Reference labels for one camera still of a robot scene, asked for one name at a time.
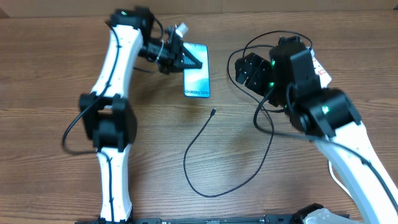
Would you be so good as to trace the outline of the blue Samsung Galaxy smartphone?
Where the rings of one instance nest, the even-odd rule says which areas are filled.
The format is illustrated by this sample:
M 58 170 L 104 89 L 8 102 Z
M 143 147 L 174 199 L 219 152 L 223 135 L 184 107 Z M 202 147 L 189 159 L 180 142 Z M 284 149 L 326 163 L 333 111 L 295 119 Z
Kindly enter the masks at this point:
M 210 97 L 210 73 L 208 47 L 202 44 L 184 43 L 183 46 L 201 63 L 201 68 L 189 68 L 183 71 L 183 91 L 186 97 Z

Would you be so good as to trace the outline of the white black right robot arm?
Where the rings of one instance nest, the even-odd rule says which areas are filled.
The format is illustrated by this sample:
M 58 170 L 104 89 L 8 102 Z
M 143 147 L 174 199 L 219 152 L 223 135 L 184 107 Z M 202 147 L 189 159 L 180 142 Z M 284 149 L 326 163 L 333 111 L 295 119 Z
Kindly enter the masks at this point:
M 397 223 L 397 187 L 369 140 L 348 95 L 329 88 L 299 36 L 281 37 L 269 60 L 255 53 L 235 62 L 236 82 L 281 106 L 300 138 L 313 142 L 330 161 L 365 223 Z

